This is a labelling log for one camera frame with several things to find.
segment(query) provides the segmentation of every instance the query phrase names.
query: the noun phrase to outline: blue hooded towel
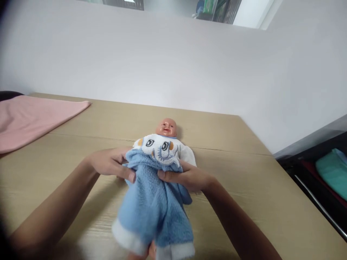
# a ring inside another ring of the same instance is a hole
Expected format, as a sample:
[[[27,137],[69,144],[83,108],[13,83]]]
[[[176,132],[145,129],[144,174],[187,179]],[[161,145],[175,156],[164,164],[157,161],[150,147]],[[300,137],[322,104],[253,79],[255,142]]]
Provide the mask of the blue hooded towel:
[[[136,171],[134,184],[127,191],[112,225],[118,243],[137,255],[145,255],[152,240],[156,260],[180,260],[195,254],[193,232],[183,204],[192,199],[185,187],[163,182],[159,169],[182,172],[178,147],[165,137],[141,139],[126,154],[127,165]]]

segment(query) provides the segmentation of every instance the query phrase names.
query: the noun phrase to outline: doll face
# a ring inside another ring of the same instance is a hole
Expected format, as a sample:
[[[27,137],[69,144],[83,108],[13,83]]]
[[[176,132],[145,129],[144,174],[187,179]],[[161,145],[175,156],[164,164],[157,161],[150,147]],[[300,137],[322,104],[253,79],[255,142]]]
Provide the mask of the doll face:
[[[177,125],[176,122],[171,118],[166,118],[162,120],[156,130],[156,134],[167,136],[167,137],[176,137],[177,136]]]

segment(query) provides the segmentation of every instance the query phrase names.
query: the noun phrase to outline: pink cloth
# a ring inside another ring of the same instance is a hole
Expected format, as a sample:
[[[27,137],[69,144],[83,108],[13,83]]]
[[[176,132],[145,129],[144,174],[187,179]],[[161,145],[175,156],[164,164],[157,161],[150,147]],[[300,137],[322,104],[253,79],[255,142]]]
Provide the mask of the pink cloth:
[[[18,96],[0,102],[0,154],[17,150],[81,113],[90,102]]]

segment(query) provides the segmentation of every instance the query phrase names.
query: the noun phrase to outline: human hand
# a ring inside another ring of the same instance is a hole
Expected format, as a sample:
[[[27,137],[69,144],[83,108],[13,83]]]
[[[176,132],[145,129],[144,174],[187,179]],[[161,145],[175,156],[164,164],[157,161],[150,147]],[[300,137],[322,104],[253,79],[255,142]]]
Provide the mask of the human hand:
[[[122,166],[122,163],[126,162],[125,154],[130,149],[131,147],[101,150],[87,156],[85,160],[101,175],[116,175],[134,183],[136,178],[135,172],[128,167]]]
[[[207,172],[180,160],[182,173],[158,171],[158,177],[165,182],[174,182],[183,185],[192,192],[204,191],[215,178]]]
[[[157,247],[156,247],[154,240],[153,240],[144,256],[138,256],[138,255],[130,252],[128,255],[128,260],[146,260],[148,256],[150,259],[155,260],[156,251],[157,251]]]

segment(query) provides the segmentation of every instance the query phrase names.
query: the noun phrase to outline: forearm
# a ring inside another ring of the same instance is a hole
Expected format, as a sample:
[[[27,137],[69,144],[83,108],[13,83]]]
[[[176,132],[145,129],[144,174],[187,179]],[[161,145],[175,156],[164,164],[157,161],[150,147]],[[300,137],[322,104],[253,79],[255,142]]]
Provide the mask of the forearm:
[[[214,179],[203,193],[241,259],[281,259],[263,232],[217,180]]]
[[[14,249],[24,258],[50,250],[77,216],[98,177],[83,160],[11,235]]]

